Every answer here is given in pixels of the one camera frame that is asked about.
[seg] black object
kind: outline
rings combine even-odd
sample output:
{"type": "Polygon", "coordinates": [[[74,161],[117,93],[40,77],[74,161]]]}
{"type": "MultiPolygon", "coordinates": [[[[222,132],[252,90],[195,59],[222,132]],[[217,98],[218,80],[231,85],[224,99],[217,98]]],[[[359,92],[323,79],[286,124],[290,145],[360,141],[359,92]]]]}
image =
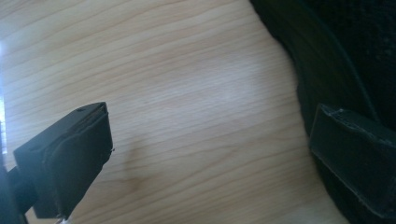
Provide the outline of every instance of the black object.
{"type": "Polygon", "coordinates": [[[71,112],[14,151],[17,167],[1,178],[11,188],[7,203],[20,214],[33,206],[38,218],[68,219],[112,150],[106,103],[71,112]]]}
{"type": "Polygon", "coordinates": [[[251,3],[294,61],[305,129],[334,202],[351,223],[396,223],[396,2],[251,3]]]}

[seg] light wood surface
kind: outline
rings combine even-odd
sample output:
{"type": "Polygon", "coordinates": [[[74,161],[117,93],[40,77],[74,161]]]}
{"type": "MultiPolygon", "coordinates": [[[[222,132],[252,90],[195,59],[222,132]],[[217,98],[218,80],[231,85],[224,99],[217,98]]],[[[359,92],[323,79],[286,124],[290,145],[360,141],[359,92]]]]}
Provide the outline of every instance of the light wood surface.
{"type": "Polygon", "coordinates": [[[8,168],[71,110],[108,105],[116,151],[72,223],[346,223],[292,63],[248,1],[0,4],[8,168]]]}

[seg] wood grain surface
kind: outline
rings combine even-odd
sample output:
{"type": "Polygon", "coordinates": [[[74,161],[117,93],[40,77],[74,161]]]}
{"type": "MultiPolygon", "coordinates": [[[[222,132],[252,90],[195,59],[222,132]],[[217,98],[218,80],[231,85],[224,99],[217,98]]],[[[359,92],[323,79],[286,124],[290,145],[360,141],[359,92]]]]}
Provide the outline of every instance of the wood grain surface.
{"type": "Polygon", "coordinates": [[[292,63],[248,1],[0,4],[8,168],[71,110],[108,105],[116,151],[71,223],[346,223],[292,63]]]}

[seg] wooden table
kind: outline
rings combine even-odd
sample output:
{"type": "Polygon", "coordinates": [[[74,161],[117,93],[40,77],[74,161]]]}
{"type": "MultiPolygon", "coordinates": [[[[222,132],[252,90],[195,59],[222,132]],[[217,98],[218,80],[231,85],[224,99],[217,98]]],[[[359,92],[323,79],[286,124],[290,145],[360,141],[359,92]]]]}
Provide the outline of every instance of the wooden table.
{"type": "Polygon", "coordinates": [[[107,102],[116,151],[72,223],[346,223],[290,58],[248,1],[2,1],[0,44],[8,168],[57,119],[107,102]]]}

